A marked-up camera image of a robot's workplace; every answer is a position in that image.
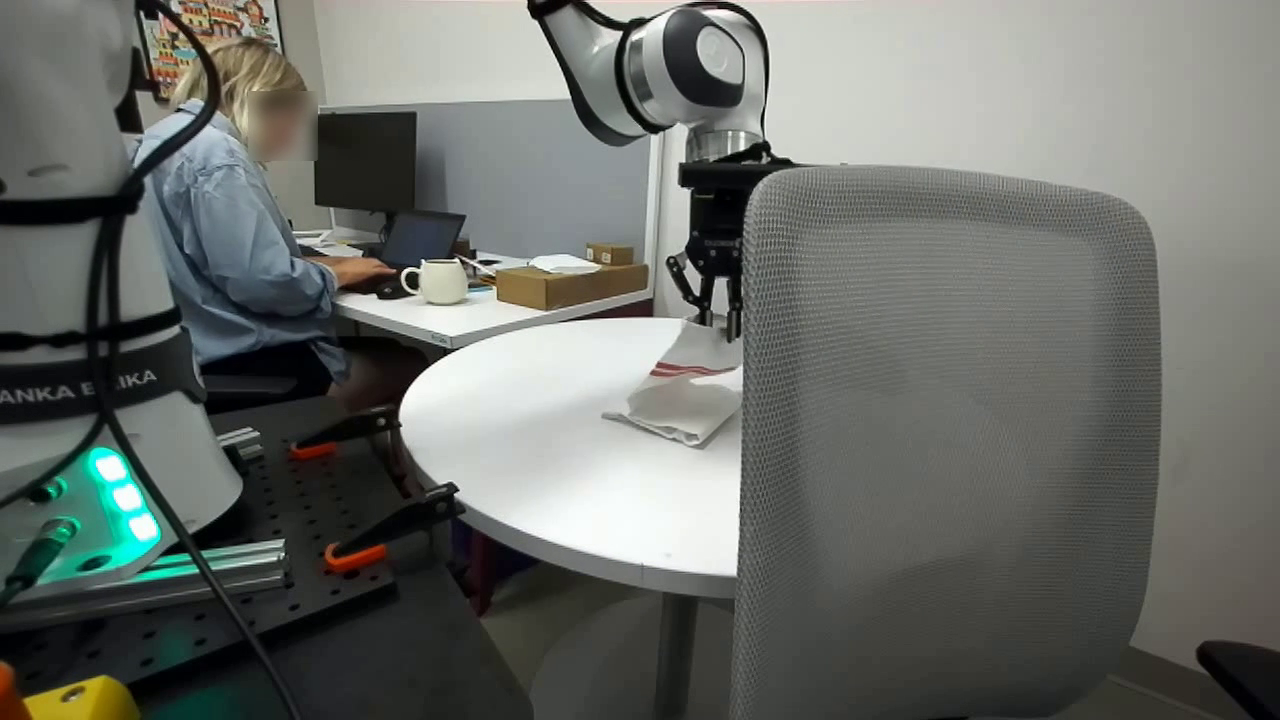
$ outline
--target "blue shirt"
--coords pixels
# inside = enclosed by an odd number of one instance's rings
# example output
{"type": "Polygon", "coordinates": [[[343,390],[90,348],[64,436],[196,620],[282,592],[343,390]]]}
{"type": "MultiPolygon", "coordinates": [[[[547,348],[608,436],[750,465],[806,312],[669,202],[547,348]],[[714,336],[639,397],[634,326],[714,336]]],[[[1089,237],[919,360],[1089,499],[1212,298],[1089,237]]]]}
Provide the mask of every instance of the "blue shirt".
{"type": "MultiPolygon", "coordinates": [[[[191,112],[196,104],[184,104],[150,125],[137,160],[179,130],[191,112]]],[[[313,344],[336,378],[346,377],[330,336],[336,281],[295,254],[271,187],[226,117],[215,117],[148,177],[144,216],[157,222],[196,362],[313,344]]]]}

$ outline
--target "robotic arm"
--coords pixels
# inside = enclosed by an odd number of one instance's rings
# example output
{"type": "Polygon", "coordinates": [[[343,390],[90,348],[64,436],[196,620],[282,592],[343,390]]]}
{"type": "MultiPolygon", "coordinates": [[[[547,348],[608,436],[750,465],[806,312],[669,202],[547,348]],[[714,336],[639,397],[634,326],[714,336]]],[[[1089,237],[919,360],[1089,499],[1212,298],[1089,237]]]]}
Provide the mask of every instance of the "robotic arm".
{"type": "Polygon", "coordinates": [[[769,40],[737,2],[683,2],[649,21],[613,21],[587,0],[529,0],[585,126],[633,144],[689,125],[680,183],[693,187],[693,237],[669,270],[700,325],[726,281],[726,336],[741,336],[741,230],[750,187],[782,169],[764,138],[769,40]]]}
{"type": "Polygon", "coordinates": [[[0,10],[2,610],[133,574],[173,522],[210,522],[242,483],[199,409],[161,242],[133,211],[114,104],[137,0],[0,10]]]}

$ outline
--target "gray office chair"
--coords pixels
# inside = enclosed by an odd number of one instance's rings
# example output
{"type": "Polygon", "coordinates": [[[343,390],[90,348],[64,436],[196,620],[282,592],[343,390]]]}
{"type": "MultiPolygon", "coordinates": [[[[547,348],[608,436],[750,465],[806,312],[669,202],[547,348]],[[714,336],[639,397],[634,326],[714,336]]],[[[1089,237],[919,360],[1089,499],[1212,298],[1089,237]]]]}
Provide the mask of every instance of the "gray office chair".
{"type": "Polygon", "coordinates": [[[1143,600],[1160,317],[1119,201],[796,169],[749,209],[737,720],[1049,715],[1143,600]]]}

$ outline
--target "green light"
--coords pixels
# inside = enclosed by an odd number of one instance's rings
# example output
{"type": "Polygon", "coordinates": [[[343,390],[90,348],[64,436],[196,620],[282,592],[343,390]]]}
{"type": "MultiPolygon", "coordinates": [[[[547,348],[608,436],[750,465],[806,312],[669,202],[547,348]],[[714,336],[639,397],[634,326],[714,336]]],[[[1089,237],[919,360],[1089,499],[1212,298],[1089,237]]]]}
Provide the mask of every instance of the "green light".
{"type": "Polygon", "coordinates": [[[123,456],[119,456],[114,449],[90,449],[90,452],[88,452],[88,473],[90,473],[95,480],[105,480],[105,483],[128,480],[128,465],[123,465],[123,456]]]}
{"type": "Polygon", "coordinates": [[[113,487],[113,499],[119,511],[141,511],[144,507],[144,493],[137,493],[133,483],[113,487]]]}
{"type": "Polygon", "coordinates": [[[133,532],[133,541],[141,541],[141,543],[161,541],[157,516],[128,516],[128,532],[133,532]]]}

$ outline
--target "yellow object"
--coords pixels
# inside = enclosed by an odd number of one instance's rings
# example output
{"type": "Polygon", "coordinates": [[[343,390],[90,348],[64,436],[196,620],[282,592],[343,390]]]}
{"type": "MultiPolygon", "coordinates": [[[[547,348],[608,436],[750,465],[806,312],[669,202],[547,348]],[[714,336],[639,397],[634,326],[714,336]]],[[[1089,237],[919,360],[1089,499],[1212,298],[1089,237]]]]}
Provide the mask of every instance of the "yellow object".
{"type": "Polygon", "coordinates": [[[634,264],[634,247],[633,242],[587,242],[587,261],[593,264],[634,264]]]}
{"type": "Polygon", "coordinates": [[[133,691],[113,677],[88,677],[53,691],[28,696],[30,720],[141,720],[133,691]]]}

